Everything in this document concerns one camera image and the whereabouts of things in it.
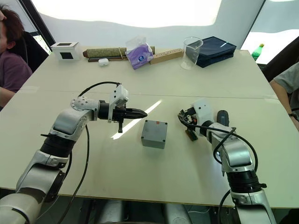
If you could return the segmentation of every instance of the robotic arm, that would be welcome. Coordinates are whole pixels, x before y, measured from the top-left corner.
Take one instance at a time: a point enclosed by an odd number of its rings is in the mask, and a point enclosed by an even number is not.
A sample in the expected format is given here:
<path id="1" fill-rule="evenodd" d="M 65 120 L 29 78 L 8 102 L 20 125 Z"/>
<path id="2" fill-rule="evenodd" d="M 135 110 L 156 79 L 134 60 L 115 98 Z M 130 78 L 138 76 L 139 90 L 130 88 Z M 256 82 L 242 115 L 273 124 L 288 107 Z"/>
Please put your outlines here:
<path id="1" fill-rule="evenodd" d="M 41 149 L 34 154 L 30 164 L 19 178 L 16 193 L 0 200 L 1 223 L 33 224 L 43 202 L 53 201 L 62 186 L 68 156 L 86 124 L 97 118 L 119 123 L 122 132 L 125 118 L 139 119 L 147 114 L 138 109 L 126 108 L 128 91 L 120 84 L 110 96 L 110 103 L 78 97 L 71 108 L 62 111 Z"/>
<path id="2" fill-rule="evenodd" d="M 205 99 L 195 102 L 186 111 L 182 110 L 178 118 L 187 126 L 186 132 L 189 137 L 195 140 L 195 133 L 205 136 L 213 149 L 227 133 L 208 130 L 204 127 L 222 129 L 227 132 L 232 130 L 230 127 L 214 122 L 212 110 Z M 234 223 L 276 224 L 266 194 L 262 189 L 266 187 L 266 184 L 259 183 L 249 150 L 244 142 L 231 135 L 223 142 L 218 152 L 222 162 L 222 175 L 227 174 L 231 188 L 230 195 L 235 204 Z"/>

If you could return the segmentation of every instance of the white table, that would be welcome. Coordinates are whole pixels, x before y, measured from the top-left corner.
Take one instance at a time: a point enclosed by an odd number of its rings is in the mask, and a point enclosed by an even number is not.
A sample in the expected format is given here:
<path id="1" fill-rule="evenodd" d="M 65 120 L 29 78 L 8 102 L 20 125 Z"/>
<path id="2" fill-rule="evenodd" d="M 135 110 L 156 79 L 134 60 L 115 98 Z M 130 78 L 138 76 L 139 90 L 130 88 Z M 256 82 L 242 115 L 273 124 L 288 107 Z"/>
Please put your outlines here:
<path id="1" fill-rule="evenodd" d="M 78 94 L 19 91 L 0 112 L 0 187 L 15 188 L 44 141 L 40 134 L 48 133 L 57 115 Z M 88 93 L 87 96 L 107 101 L 109 95 Z M 78 196 L 218 205 L 229 189 L 226 177 L 221 175 L 221 166 L 213 159 L 210 143 L 203 137 L 191 142 L 177 118 L 180 109 L 189 108 L 196 99 L 130 95 L 128 107 L 143 110 L 161 100 L 146 119 L 168 122 L 165 149 L 142 146 L 140 136 L 145 119 L 116 140 L 111 137 L 118 130 L 117 124 L 105 120 L 90 122 L 90 162 Z M 271 207 L 299 207 L 299 134 L 279 101 L 239 98 L 208 98 L 208 101 L 214 116 L 219 110 L 227 110 L 230 125 L 236 126 L 237 133 L 255 147 L 259 158 L 257 175 L 261 183 L 268 185 L 265 191 Z M 83 133 L 73 149 L 72 167 L 60 194 L 74 192 L 85 157 Z M 231 198 L 224 204 L 233 205 Z"/>
<path id="2" fill-rule="evenodd" d="M 100 67 L 87 59 L 61 62 L 50 55 L 23 90 L 82 91 L 98 82 L 122 82 L 130 94 L 157 96 L 200 96 L 226 98 L 276 98 L 259 67 L 246 50 L 236 50 L 232 58 L 206 68 L 184 70 L 180 58 L 133 70 L 128 61 L 110 62 Z M 110 93 L 109 86 L 93 92 Z"/>

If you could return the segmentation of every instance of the white box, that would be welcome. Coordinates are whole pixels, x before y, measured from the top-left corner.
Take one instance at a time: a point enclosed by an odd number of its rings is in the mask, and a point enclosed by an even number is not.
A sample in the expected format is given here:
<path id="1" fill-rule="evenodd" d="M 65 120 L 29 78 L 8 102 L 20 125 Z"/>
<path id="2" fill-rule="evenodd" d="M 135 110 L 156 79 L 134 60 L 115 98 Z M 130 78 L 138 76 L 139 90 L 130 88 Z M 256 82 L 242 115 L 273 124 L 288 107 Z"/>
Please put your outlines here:
<path id="1" fill-rule="evenodd" d="M 51 46 L 51 49 L 61 61 L 74 61 L 82 58 L 79 42 L 57 42 Z"/>

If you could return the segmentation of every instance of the gray plastic box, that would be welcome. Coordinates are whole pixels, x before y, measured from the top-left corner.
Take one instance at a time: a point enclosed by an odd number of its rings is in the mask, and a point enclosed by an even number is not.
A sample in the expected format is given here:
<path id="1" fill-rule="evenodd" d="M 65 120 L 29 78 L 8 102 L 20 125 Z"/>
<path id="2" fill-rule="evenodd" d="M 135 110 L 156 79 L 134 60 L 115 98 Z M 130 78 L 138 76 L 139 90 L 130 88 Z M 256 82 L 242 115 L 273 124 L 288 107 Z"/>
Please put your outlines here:
<path id="1" fill-rule="evenodd" d="M 165 148 L 167 123 L 155 120 L 145 120 L 141 135 L 143 146 Z"/>

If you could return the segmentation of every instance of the rolled mat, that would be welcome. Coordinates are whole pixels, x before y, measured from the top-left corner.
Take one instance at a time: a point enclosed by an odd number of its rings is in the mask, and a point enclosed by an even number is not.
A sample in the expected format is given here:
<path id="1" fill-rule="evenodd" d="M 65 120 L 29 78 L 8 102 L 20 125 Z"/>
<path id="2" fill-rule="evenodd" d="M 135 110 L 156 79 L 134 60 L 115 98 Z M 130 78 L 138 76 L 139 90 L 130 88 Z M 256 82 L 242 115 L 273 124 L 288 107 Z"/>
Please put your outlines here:
<path id="1" fill-rule="evenodd" d="M 155 54 L 155 46 L 150 47 Z M 83 56 L 88 58 L 93 57 L 125 57 L 127 48 L 98 48 L 87 49 L 83 51 Z"/>

